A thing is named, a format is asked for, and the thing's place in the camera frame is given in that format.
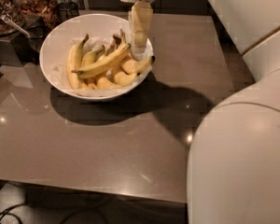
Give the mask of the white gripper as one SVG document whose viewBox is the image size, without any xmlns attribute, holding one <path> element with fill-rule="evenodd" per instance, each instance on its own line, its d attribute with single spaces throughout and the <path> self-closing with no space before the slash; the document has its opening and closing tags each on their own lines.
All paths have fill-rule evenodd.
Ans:
<svg viewBox="0 0 280 224">
<path fill-rule="evenodd" d="M 129 12 L 131 27 L 131 44 L 133 56 L 142 59 L 147 48 L 147 39 L 153 17 L 150 3 L 155 0 L 120 0 L 124 3 L 135 3 Z"/>
</svg>

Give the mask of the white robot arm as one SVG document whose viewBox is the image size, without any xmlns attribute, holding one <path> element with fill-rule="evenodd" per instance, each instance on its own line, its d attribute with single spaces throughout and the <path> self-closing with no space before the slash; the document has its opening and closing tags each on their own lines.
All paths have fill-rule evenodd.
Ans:
<svg viewBox="0 0 280 224">
<path fill-rule="evenodd" d="M 207 1 L 255 82 L 193 137 L 188 224 L 280 224 L 280 0 Z"/>
</svg>

